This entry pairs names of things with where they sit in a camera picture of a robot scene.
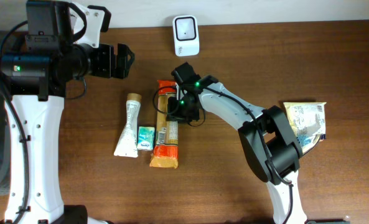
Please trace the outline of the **green tissue packet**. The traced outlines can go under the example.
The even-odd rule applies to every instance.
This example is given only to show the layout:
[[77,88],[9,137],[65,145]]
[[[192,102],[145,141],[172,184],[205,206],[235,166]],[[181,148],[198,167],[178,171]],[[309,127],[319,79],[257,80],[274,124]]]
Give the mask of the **green tissue packet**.
[[151,151],[154,149],[155,127],[140,126],[138,129],[137,150]]

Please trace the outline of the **orange spaghetti packet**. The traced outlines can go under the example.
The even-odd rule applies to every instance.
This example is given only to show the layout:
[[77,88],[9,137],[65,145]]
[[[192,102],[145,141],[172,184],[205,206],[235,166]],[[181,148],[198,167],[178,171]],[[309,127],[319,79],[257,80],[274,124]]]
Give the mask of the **orange spaghetti packet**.
[[158,80],[156,119],[156,145],[151,156],[150,167],[173,168],[179,166],[179,127],[176,121],[167,121],[167,104],[170,96],[176,97],[176,82]]

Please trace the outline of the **white tube with gold cap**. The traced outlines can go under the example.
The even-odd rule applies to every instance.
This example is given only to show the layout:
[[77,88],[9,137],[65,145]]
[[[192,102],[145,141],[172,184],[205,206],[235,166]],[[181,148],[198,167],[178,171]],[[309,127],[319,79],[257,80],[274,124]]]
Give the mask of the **white tube with gold cap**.
[[114,150],[114,156],[138,157],[138,115],[142,96],[129,93],[126,101],[126,124]]

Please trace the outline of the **cream snack bag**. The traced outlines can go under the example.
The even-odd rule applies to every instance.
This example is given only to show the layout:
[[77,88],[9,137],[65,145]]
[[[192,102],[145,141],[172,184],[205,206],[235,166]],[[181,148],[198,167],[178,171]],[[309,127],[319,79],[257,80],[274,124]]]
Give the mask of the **cream snack bag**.
[[287,119],[303,155],[326,139],[326,102],[284,102]]

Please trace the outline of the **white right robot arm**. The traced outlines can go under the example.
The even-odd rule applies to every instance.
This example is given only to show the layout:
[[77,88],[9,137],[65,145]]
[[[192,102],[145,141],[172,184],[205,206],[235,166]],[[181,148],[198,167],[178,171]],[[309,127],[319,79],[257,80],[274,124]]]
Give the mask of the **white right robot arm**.
[[177,96],[168,100],[167,120],[193,126],[205,112],[224,120],[238,132],[250,169],[268,188],[274,222],[307,223],[297,186],[304,153],[284,111],[252,105],[217,78],[196,74],[188,63],[171,75]]

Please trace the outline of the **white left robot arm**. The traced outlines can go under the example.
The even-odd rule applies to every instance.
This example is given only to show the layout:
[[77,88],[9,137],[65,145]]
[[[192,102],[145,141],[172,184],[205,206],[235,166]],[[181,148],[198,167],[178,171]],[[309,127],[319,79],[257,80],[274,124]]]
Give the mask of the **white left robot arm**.
[[127,45],[100,42],[111,13],[68,1],[27,1],[28,31],[0,53],[0,91],[10,134],[11,184],[4,223],[94,223],[84,205],[65,205],[58,137],[66,86],[91,75],[124,79]]

